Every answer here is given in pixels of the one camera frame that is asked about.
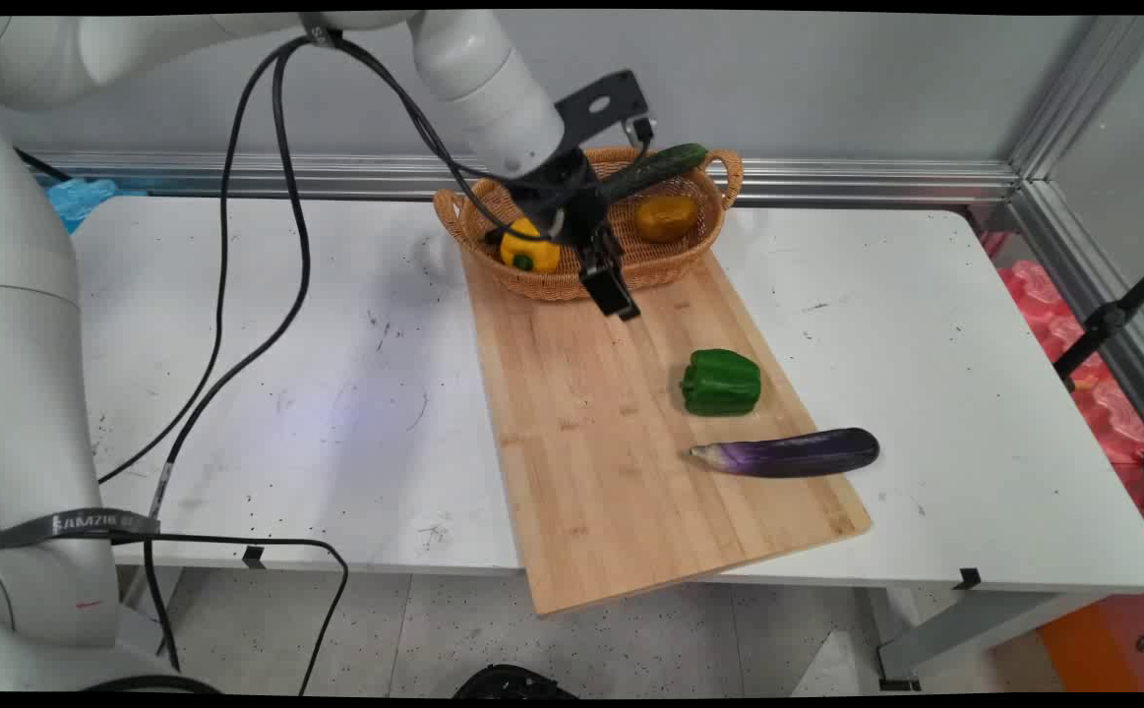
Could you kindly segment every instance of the wicker basket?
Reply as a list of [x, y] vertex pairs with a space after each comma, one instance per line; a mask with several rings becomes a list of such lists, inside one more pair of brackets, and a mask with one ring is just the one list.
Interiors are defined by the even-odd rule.
[[[604, 178], [634, 161], [637, 151], [630, 148], [599, 148], [586, 150], [586, 156], [589, 157], [598, 178]], [[706, 175], [706, 167], [713, 160], [723, 162], [729, 175], [729, 184], [723, 193]], [[611, 228], [625, 249], [625, 283], [628, 287], [637, 291], [642, 287], [672, 283], [693, 268], [698, 257], [704, 255], [712, 247], [716, 236], [720, 236], [725, 209], [733, 204], [733, 199], [737, 199], [741, 180], [741, 157], [732, 150], [716, 150], [707, 156], [706, 161], [697, 170], [689, 170], [678, 178], [664, 181], [628, 199], [614, 202], [607, 212], [607, 220], [611, 221]], [[511, 223], [522, 216], [515, 202], [509, 200], [509, 193], [494, 181], [486, 178], [477, 181], [474, 192], [483, 205], [496, 215], [496, 218]], [[657, 245], [637, 238], [637, 229], [634, 225], [635, 210], [641, 201], [660, 193], [692, 197], [700, 206], [698, 224], [680, 241]], [[436, 207], [440, 223], [445, 224], [445, 229], [462, 246], [464, 254], [483, 265], [506, 291], [535, 300], [573, 300], [589, 296], [585, 286], [580, 285], [578, 277], [580, 260], [571, 248], [563, 247], [558, 269], [553, 273], [513, 269], [501, 262], [499, 247], [488, 246], [483, 241], [483, 236], [495, 225], [480, 214], [463, 193], [442, 189], [436, 192], [431, 204]]]

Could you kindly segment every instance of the basket handle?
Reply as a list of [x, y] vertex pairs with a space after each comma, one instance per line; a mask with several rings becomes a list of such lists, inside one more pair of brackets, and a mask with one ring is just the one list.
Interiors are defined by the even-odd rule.
[[438, 189], [436, 196], [431, 197], [431, 206], [436, 209], [436, 215], [440, 223], [445, 224], [450, 236], [458, 241], [466, 241], [467, 232], [462, 225], [462, 206], [467, 198], [462, 193], [452, 189]]
[[725, 167], [725, 175], [728, 175], [729, 184], [725, 185], [724, 197], [720, 198], [721, 205], [728, 209], [738, 199], [738, 192], [741, 192], [741, 156], [733, 150], [713, 150], [712, 152], [707, 152], [707, 157], [704, 158], [702, 166], [699, 169], [706, 172], [707, 166], [715, 160], [720, 160], [720, 164]]

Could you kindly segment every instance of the green bell pepper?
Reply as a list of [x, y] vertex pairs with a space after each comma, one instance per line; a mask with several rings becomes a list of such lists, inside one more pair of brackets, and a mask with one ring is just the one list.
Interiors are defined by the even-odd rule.
[[681, 396], [694, 416], [742, 416], [760, 403], [760, 367], [737, 351], [700, 349], [684, 368]]

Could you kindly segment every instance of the blue plastic bag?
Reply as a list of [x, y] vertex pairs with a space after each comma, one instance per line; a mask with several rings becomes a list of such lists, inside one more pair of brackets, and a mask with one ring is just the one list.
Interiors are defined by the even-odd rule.
[[146, 193], [134, 192], [134, 190], [117, 189], [117, 183], [111, 178], [97, 178], [86, 181], [85, 178], [71, 178], [53, 185], [46, 190], [46, 197], [51, 202], [59, 220], [64, 221], [64, 228], [72, 233], [81, 225], [81, 222], [90, 215], [95, 207], [103, 205], [109, 198], [118, 193]]

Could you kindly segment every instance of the yellow bell pepper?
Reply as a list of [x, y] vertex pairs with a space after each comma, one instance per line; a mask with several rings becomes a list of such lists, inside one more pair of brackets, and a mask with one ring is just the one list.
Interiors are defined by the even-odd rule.
[[637, 236], [643, 241], [678, 241], [697, 223], [698, 202], [689, 197], [654, 197], [637, 208]]
[[[518, 220], [509, 228], [526, 236], [540, 236], [532, 221]], [[556, 242], [525, 241], [510, 232], [501, 237], [501, 261], [515, 269], [534, 273], [553, 273], [558, 268], [563, 249]]]

